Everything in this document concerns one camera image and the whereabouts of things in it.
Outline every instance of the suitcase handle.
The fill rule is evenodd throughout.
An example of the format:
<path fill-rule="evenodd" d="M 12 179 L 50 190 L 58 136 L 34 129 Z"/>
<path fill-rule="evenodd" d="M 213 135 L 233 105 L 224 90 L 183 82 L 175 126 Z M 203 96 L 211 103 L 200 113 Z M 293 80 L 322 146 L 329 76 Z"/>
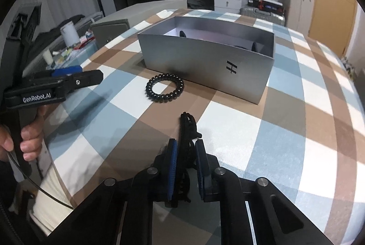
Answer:
<path fill-rule="evenodd" d="M 255 9 L 254 12 L 255 12 L 255 14 L 261 14 L 261 15 L 271 16 L 271 13 L 265 12 L 265 11 L 261 11 L 260 9 Z"/>

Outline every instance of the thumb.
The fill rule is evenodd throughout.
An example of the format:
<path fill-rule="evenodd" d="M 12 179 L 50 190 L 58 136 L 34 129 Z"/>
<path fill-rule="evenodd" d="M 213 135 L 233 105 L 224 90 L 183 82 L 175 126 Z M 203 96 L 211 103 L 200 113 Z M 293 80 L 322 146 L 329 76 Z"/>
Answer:
<path fill-rule="evenodd" d="M 14 149 L 13 139 L 5 127 L 0 125 L 0 147 L 3 147 L 6 151 L 12 151 Z"/>

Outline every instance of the finger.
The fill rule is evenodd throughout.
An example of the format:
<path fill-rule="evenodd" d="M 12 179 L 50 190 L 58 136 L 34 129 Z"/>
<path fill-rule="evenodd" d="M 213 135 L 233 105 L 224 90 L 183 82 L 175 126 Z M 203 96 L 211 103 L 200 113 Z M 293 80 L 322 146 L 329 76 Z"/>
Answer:
<path fill-rule="evenodd" d="M 38 114 L 41 115 L 41 116 L 45 116 L 46 112 L 47 112 L 47 109 L 48 109 L 48 105 L 43 105 L 43 106 L 40 106 L 38 107 Z"/>
<path fill-rule="evenodd" d="M 37 149 L 34 152 L 24 153 L 23 154 L 24 160 L 27 161 L 27 162 L 33 161 L 34 159 L 36 159 L 37 157 L 39 157 L 39 155 L 41 154 L 41 150 L 42 149 L 39 148 L 39 149 Z"/>
<path fill-rule="evenodd" d="M 14 149 L 13 139 L 11 138 L 7 129 L 0 125 L 0 147 L 3 147 L 6 151 L 12 151 Z"/>
<path fill-rule="evenodd" d="M 35 120 L 31 124 L 25 126 L 21 130 L 21 137 L 23 138 L 23 140 L 28 141 L 38 137 L 43 130 L 43 124 L 44 124 L 43 116 L 38 114 Z"/>
<path fill-rule="evenodd" d="M 23 151 L 24 153 L 37 151 L 39 148 L 42 148 L 42 141 L 43 132 L 41 132 L 39 136 L 35 139 L 21 142 L 21 151 Z"/>

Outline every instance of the white cylinder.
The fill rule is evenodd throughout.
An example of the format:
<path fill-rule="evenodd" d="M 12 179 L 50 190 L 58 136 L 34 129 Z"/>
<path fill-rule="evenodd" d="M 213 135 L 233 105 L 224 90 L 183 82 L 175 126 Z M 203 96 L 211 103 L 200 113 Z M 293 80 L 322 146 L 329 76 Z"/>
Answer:
<path fill-rule="evenodd" d="M 60 30 L 67 47 L 80 42 L 80 38 L 72 21 L 65 24 Z"/>
<path fill-rule="evenodd" d="M 51 65 L 53 63 L 53 57 L 49 49 L 43 52 L 43 58 L 46 61 L 47 65 Z"/>

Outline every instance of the white drawer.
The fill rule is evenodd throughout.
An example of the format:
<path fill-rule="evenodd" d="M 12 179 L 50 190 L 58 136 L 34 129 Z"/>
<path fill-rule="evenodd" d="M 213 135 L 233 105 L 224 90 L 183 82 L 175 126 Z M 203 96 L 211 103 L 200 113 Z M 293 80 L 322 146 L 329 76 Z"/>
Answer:
<path fill-rule="evenodd" d="M 219 8 L 219 7 L 214 7 L 214 11 L 221 12 L 221 13 L 234 13 L 234 14 L 240 13 L 240 11 L 236 10 L 236 9 Z"/>
<path fill-rule="evenodd" d="M 240 10 L 242 0 L 214 0 L 214 7 Z"/>

